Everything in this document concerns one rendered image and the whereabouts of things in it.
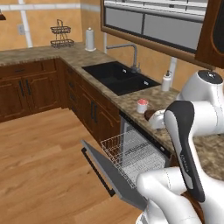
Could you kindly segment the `brown sink base cupboard run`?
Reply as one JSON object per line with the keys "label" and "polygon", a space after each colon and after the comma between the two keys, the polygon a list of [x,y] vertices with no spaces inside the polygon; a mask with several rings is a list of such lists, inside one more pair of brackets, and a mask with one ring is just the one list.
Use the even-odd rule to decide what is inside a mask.
{"label": "brown sink base cupboard run", "polygon": [[77,115],[94,139],[120,133],[118,108],[70,66],[64,65],[68,107]]}

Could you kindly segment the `dark brown bowl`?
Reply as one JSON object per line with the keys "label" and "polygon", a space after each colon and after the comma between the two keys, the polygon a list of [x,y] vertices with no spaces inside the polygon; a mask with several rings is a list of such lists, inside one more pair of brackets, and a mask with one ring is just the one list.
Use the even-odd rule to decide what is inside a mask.
{"label": "dark brown bowl", "polygon": [[148,121],[153,116],[154,113],[155,113],[155,110],[154,109],[147,109],[144,112],[144,118],[145,118],[145,120]]}

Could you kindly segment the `grey dishwasher door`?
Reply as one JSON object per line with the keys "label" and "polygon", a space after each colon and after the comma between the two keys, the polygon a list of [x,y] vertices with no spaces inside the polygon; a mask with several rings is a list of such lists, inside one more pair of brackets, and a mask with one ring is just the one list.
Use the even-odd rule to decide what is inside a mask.
{"label": "grey dishwasher door", "polygon": [[105,158],[98,150],[92,147],[85,140],[81,140],[83,148],[87,149],[87,155],[90,157],[94,166],[101,174],[108,187],[113,188],[115,194],[120,200],[144,210],[147,206],[146,199],[142,197],[135,188],[131,188],[128,181],[118,172],[112,163]]}

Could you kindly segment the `dishwasher body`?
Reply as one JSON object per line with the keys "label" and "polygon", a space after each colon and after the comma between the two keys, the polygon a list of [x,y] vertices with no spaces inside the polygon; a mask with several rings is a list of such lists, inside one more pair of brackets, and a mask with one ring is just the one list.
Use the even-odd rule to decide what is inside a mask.
{"label": "dishwasher body", "polygon": [[143,128],[141,128],[136,122],[134,122],[124,112],[119,111],[119,116],[121,117],[120,134],[124,132],[128,132],[130,130],[137,131],[139,134],[141,134],[143,137],[147,138],[151,143],[153,143],[163,154],[165,154],[165,156],[168,158],[168,162],[165,164],[165,167],[169,167],[171,153],[159,141],[157,141],[151,134],[149,134]]}

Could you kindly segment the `grey sink tap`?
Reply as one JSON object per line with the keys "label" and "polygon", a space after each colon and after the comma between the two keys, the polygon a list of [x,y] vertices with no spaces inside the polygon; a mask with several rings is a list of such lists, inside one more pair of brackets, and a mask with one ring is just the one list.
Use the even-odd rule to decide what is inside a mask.
{"label": "grey sink tap", "polygon": [[137,63],[137,46],[133,43],[120,45],[107,45],[107,49],[116,49],[132,46],[134,48],[133,65],[130,67],[132,73],[141,73],[140,64]]}

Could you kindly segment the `white soap dispenser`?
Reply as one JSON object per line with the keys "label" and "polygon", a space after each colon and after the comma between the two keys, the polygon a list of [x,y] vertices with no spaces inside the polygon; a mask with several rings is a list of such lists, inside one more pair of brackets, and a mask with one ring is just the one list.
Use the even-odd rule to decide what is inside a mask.
{"label": "white soap dispenser", "polygon": [[171,72],[167,71],[166,74],[163,77],[161,90],[164,91],[164,92],[167,92],[170,89],[171,82],[172,82]]}

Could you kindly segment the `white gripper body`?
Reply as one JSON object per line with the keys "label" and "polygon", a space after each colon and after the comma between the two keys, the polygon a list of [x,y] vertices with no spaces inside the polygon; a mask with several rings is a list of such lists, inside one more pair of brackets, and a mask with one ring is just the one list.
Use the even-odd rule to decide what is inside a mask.
{"label": "white gripper body", "polygon": [[158,110],[150,118],[150,126],[154,130],[165,128],[164,113],[165,113],[164,109]]}

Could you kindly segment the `white paper towel roll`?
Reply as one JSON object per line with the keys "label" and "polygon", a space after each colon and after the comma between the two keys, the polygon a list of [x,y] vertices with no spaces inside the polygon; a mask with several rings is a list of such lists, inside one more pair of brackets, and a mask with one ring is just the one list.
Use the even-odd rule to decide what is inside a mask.
{"label": "white paper towel roll", "polygon": [[95,31],[89,27],[86,29],[86,51],[93,52],[95,50]]}

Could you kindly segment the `black double sink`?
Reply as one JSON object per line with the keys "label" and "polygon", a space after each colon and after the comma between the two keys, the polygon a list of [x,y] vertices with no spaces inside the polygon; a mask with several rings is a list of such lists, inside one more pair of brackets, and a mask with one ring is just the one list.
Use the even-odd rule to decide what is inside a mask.
{"label": "black double sink", "polygon": [[118,61],[84,66],[83,69],[118,96],[159,86],[158,82],[141,73],[133,73]]}

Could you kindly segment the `window with brown frame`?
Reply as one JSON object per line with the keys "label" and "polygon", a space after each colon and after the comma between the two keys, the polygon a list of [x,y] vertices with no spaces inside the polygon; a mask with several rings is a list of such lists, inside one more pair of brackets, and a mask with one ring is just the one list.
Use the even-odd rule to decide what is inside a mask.
{"label": "window with brown frame", "polygon": [[208,0],[101,0],[101,29],[200,67],[196,59]]}

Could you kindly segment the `white cup with red inside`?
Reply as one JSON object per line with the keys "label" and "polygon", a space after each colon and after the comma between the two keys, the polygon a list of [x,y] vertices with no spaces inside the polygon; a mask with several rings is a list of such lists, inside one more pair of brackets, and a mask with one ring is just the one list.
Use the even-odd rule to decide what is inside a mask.
{"label": "white cup with red inside", "polygon": [[136,111],[140,114],[143,114],[148,107],[148,102],[145,99],[139,99],[137,101],[137,108]]}

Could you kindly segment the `dark brown wall cupboard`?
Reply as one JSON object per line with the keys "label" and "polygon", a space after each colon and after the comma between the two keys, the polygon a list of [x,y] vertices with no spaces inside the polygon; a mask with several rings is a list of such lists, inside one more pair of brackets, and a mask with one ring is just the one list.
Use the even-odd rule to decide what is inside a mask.
{"label": "dark brown wall cupboard", "polygon": [[224,0],[208,0],[195,59],[224,69]]}

